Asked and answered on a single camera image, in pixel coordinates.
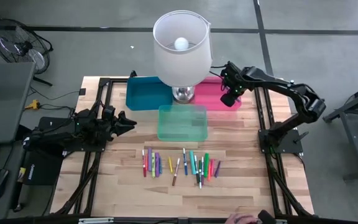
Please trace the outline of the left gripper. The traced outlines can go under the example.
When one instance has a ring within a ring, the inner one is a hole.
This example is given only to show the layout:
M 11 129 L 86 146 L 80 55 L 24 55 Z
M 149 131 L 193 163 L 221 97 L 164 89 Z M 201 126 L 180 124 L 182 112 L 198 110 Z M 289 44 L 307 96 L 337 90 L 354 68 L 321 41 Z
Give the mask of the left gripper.
M 102 110 L 101 119 L 107 141 L 112 141 L 114 139 L 113 134 L 120 136 L 134 129 L 137 124 L 136 121 L 126 117 L 125 111 L 120 111 L 118 117 L 115 115 L 115 111 L 116 109 L 112 105 L 105 106 Z

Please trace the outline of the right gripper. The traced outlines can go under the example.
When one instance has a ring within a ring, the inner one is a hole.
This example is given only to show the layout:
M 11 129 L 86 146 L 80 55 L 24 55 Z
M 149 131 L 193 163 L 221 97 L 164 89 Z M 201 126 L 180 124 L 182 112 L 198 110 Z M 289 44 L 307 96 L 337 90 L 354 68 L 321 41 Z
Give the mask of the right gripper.
M 241 95 L 246 91 L 242 75 L 246 71 L 247 67 L 240 68 L 230 61 L 225 64 L 224 69 L 221 71 L 222 87 L 226 91 L 221 97 L 221 101 L 227 107 L 231 107 L 231 99 L 233 104 L 241 102 Z

